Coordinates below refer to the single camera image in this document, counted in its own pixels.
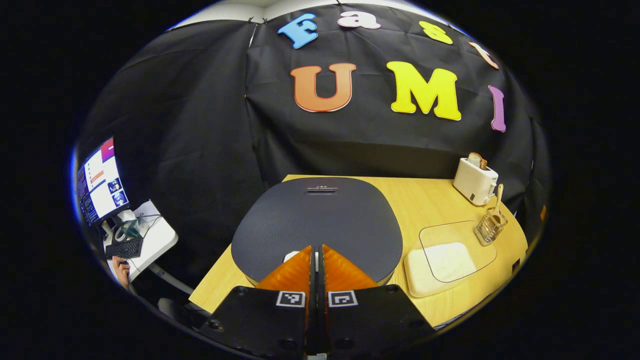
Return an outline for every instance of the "wooden table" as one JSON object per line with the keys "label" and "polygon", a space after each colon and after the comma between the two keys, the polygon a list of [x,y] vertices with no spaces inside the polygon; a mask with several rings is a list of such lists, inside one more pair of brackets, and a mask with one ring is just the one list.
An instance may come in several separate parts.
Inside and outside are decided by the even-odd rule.
{"label": "wooden table", "polygon": [[[283,181],[301,177],[318,176],[289,175]],[[508,223],[494,242],[497,249],[495,260],[460,280],[457,286],[449,290],[428,297],[413,297],[408,291],[404,257],[418,241],[420,230],[427,226],[464,220],[479,221],[486,209],[495,205],[495,200],[485,206],[475,206],[453,187],[452,179],[352,178],[374,185],[389,201],[402,232],[403,256],[388,283],[400,286],[432,326],[446,322],[482,301],[511,277],[516,261],[524,262],[527,240],[520,224],[503,206],[501,211],[505,213]],[[253,286],[234,263],[229,245],[189,300],[213,313],[229,291],[239,285]]]}

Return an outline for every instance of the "white desk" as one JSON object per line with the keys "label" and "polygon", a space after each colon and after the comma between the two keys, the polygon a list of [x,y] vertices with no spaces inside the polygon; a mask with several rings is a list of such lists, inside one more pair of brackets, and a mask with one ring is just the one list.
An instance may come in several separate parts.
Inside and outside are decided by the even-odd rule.
{"label": "white desk", "polygon": [[[157,217],[146,217],[145,221],[151,226]],[[104,242],[104,247],[111,245],[112,236],[109,236]],[[142,241],[142,251],[140,257],[128,260],[129,266],[129,281],[133,281],[149,265],[151,265],[157,258],[159,258],[164,252],[169,250],[178,242],[178,234],[175,233],[173,228],[169,226],[169,223],[161,217],[157,219],[156,223],[149,228],[145,239]],[[117,276],[113,270],[113,261],[107,259],[107,264],[111,273],[116,278]]]}

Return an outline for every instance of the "keyboard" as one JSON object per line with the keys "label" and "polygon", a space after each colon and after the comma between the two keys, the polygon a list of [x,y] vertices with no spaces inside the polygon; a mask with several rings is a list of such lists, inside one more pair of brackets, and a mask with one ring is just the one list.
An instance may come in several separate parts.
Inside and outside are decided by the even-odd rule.
{"label": "keyboard", "polygon": [[139,257],[141,250],[142,239],[134,239],[108,245],[106,249],[104,249],[104,254],[107,260],[110,260],[113,256],[131,259]]}

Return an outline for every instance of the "foam letter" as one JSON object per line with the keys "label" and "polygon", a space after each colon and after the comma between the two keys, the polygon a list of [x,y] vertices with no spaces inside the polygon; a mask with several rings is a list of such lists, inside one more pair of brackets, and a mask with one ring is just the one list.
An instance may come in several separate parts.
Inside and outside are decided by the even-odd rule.
{"label": "foam letter", "polygon": [[489,57],[489,53],[487,53],[482,47],[480,47],[480,45],[476,44],[475,42],[469,42],[469,44],[473,47],[475,47],[476,50],[478,50],[478,52],[480,53],[480,56],[482,56],[482,58],[489,64],[491,65],[493,68],[495,68],[496,70],[498,70],[500,67],[498,67],[498,64],[494,63],[493,60],[491,60],[491,58]]}
{"label": "foam letter", "polygon": [[489,85],[489,91],[493,95],[493,120],[491,120],[491,128],[496,131],[507,131],[507,125],[504,123],[504,94],[495,86]]}
{"label": "foam letter", "polygon": [[418,70],[403,61],[391,61],[387,67],[396,74],[396,101],[391,110],[399,113],[415,113],[415,105],[411,102],[411,94],[418,101],[420,110],[427,114],[433,102],[438,98],[438,106],[433,110],[437,117],[449,120],[460,120],[456,98],[456,80],[458,77],[449,70],[435,69],[427,83]]}
{"label": "foam letter", "polygon": [[316,16],[312,13],[303,14],[292,22],[281,27],[278,30],[278,34],[284,33],[287,35],[291,40],[293,40],[293,48],[299,49],[318,37],[317,33],[306,32],[306,30],[315,30],[317,28],[315,22],[309,21],[309,19],[313,19],[314,17]]}
{"label": "foam letter", "polygon": [[338,19],[340,26],[347,28],[357,28],[359,26],[365,29],[379,29],[380,24],[376,22],[376,17],[365,12],[344,12]]}
{"label": "foam letter", "polygon": [[356,65],[336,63],[329,65],[335,73],[335,94],[331,97],[318,97],[316,94],[316,74],[322,71],[319,66],[304,66],[291,70],[294,78],[294,98],[296,104],[311,112],[335,111],[345,107],[351,100],[351,72]]}
{"label": "foam letter", "polygon": [[427,34],[433,40],[443,42],[445,44],[453,44],[453,40],[447,36],[443,29],[434,24],[430,24],[426,21],[420,21],[420,26],[424,29],[424,33]]}

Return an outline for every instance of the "human hand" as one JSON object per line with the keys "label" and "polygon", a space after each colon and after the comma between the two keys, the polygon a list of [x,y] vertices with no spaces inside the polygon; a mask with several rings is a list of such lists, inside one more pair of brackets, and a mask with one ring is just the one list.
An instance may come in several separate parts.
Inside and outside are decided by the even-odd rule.
{"label": "human hand", "polygon": [[125,259],[119,256],[113,256],[111,258],[113,261],[113,269],[116,272],[116,277],[118,278],[118,282],[124,286],[125,289],[129,289],[129,268],[130,266],[127,264],[122,264]]}

